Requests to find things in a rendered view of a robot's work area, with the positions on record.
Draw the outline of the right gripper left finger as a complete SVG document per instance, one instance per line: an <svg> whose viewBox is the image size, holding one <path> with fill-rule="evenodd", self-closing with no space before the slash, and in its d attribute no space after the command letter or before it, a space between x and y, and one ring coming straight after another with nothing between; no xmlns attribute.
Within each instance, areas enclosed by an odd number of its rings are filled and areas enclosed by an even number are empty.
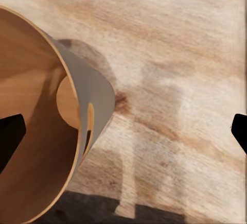
<svg viewBox="0 0 247 224"><path fill-rule="evenodd" d="M0 119L0 175L26 134L22 114Z"/></svg>

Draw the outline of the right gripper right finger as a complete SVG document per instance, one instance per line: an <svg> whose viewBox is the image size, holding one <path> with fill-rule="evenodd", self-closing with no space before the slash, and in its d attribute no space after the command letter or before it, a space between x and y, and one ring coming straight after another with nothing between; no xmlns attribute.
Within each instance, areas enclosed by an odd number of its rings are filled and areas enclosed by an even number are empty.
<svg viewBox="0 0 247 224"><path fill-rule="evenodd" d="M231 132L247 154L247 115L235 114Z"/></svg>

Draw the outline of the trash can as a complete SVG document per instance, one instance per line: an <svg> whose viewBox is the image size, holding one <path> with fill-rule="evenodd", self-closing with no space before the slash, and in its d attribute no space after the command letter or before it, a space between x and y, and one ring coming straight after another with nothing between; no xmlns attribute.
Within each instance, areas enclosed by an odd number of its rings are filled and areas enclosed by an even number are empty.
<svg viewBox="0 0 247 224"><path fill-rule="evenodd" d="M103 74L0 6L0 119L22 114L26 125L0 175L0 224L30 224L58 201L114 108Z"/></svg>

